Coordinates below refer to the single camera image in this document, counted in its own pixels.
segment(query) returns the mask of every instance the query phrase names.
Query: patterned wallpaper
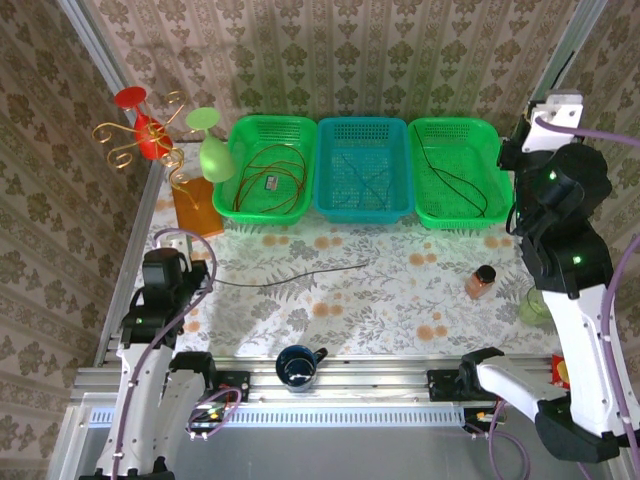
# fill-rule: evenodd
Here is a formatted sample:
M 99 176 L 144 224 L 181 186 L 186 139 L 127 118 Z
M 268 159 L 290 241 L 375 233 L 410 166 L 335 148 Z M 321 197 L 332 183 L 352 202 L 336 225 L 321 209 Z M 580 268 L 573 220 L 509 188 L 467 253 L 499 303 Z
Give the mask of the patterned wallpaper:
M 582 126 L 640 136 L 640 2 L 608 3 L 562 87 L 585 95 Z M 616 265 L 632 237 L 640 234 L 640 149 L 600 140 L 591 144 L 602 150 L 614 185 L 594 220 Z M 640 385 L 640 255 L 632 258 L 616 309 L 630 374 Z
M 91 0 L 131 84 L 248 113 L 472 115 L 509 133 L 577 1 Z
M 116 173 L 91 140 L 117 115 L 55 2 L 0 2 L 3 480 L 44 478 L 75 371 L 95 354 L 148 171 Z

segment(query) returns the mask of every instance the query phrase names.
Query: blue ceramic mug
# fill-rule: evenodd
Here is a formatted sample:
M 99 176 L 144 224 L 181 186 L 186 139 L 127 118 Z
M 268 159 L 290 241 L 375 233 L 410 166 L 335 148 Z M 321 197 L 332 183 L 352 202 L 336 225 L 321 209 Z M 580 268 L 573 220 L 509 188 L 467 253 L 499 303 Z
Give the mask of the blue ceramic mug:
M 328 353 L 326 348 L 312 352 L 302 345 L 287 347 L 276 359 L 278 378 L 291 392 L 304 392 L 315 382 L 318 363 Z

